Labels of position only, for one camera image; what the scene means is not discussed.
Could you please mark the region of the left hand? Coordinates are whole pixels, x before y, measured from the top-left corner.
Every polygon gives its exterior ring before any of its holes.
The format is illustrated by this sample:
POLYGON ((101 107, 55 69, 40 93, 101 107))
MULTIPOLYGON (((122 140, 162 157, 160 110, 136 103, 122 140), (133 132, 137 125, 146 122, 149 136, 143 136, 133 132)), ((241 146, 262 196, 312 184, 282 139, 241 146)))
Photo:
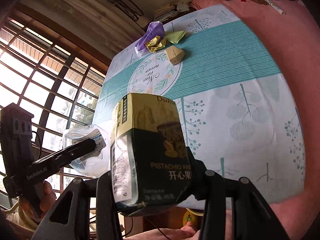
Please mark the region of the left hand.
POLYGON ((27 199, 25 199, 23 196, 20 196, 18 199, 19 206, 22 208, 25 215, 34 220, 42 219, 46 215, 46 213, 51 209, 51 207, 54 205, 56 201, 56 194, 53 191, 51 184, 47 181, 44 181, 42 183, 42 186, 43 186, 43 196, 41 198, 41 202, 39 205, 41 209, 40 215, 33 212, 33 207, 31 203, 27 199))

